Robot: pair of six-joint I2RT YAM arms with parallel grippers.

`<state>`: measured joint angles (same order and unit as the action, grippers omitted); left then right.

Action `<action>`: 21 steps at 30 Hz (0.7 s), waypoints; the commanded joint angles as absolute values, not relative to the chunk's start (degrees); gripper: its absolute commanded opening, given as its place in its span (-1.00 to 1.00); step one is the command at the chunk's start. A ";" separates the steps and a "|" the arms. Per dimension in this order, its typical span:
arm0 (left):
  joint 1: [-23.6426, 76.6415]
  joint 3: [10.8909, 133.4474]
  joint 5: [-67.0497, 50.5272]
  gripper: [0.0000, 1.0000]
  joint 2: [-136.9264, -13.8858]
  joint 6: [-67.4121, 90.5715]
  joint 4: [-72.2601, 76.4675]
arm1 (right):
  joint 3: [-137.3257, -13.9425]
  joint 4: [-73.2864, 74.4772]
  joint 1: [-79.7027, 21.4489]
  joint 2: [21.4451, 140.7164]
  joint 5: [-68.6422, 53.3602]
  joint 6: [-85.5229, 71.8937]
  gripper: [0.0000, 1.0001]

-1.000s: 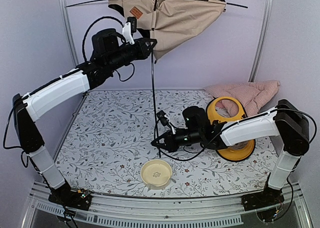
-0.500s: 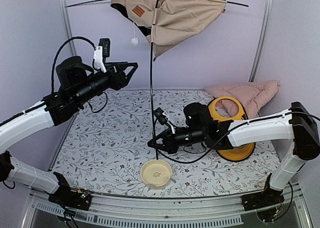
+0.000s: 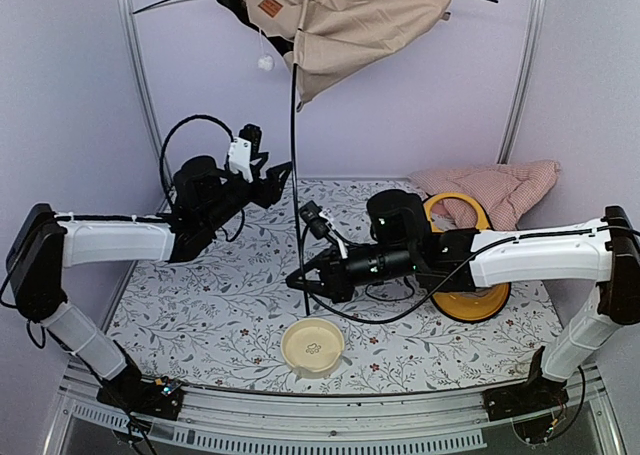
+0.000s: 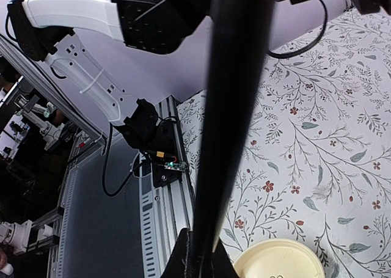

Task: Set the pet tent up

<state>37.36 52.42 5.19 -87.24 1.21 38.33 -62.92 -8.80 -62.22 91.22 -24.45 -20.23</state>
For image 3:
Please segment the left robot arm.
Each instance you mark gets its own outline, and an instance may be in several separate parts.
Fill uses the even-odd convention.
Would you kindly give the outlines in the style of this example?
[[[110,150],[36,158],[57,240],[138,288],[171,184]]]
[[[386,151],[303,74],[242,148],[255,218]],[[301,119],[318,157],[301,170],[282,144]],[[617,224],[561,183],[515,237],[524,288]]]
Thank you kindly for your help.
[[[85,363],[126,408],[141,408],[149,390],[136,362],[74,303],[66,282],[100,265],[195,260],[247,206],[281,199],[292,165],[266,167],[267,159],[239,147],[225,167],[210,155],[189,159],[173,177],[168,212],[156,216],[73,215],[34,205],[6,258],[12,309]]]

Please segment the yellow double bowl holder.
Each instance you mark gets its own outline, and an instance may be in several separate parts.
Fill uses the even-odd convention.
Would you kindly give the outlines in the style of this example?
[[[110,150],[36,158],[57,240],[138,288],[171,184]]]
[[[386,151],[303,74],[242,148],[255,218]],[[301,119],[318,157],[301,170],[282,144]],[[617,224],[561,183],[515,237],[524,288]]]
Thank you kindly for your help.
[[[471,229],[456,229],[446,235],[437,227],[433,217],[437,203],[457,199],[469,205],[476,214]],[[445,316],[462,323],[474,324],[496,316],[506,305],[511,285],[501,283],[492,287],[477,285],[471,276],[471,236],[493,228],[484,208],[469,195],[446,192],[429,196],[424,209],[435,241],[428,253],[429,271],[415,276],[419,286],[430,293],[433,305]]]

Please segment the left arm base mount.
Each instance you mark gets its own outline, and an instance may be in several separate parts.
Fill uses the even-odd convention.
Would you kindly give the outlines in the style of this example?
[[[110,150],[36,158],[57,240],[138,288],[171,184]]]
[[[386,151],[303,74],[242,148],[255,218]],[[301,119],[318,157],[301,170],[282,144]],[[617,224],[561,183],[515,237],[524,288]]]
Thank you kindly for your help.
[[[176,421],[182,409],[184,392],[178,382],[166,377],[144,381],[136,375],[121,374],[103,383],[97,401],[120,408],[126,413],[148,415]]]

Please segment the pink checkered cushion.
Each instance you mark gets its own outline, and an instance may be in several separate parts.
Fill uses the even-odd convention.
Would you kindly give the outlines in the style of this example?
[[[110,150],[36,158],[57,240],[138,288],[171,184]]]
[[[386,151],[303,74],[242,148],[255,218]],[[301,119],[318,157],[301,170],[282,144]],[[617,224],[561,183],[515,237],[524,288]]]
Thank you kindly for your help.
[[[560,165],[539,160],[513,165],[425,169],[409,175],[411,183],[427,195],[461,193],[477,201],[492,228],[513,231],[520,218],[554,187]]]

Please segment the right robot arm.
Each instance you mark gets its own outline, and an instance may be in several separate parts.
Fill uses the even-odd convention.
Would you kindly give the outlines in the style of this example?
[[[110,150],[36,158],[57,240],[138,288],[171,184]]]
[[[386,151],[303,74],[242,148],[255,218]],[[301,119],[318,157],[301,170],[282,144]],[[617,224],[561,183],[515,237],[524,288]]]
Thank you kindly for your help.
[[[369,212],[372,242],[346,246],[314,203],[307,230],[330,247],[286,278],[288,287],[333,303],[358,286],[414,275],[429,296],[530,280],[584,279],[595,286],[583,308],[530,367],[517,402],[537,411],[618,329],[639,321],[638,233],[618,206],[602,218],[538,231],[436,232],[424,208]]]

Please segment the beige pet tent fabric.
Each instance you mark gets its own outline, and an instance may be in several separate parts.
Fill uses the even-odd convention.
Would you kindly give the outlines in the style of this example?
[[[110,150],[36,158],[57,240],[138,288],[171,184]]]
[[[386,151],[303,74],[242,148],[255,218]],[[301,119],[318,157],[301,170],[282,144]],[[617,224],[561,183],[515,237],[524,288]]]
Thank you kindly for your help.
[[[299,103],[430,31],[452,0],[217,0],[296,74]]]

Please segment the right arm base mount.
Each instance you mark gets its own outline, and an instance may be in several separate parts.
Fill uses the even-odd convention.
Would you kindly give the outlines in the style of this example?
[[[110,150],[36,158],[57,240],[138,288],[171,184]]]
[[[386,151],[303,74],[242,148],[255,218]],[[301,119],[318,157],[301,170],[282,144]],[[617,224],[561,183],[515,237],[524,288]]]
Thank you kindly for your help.
[[[512,423],[516,436],[529,445],[546,443],[565,415],[569,396],[566,384],[539,385],[527,382],[488,389],[482,393],[483,406],[490,421],[529,416],[539,411],[540,417]]]

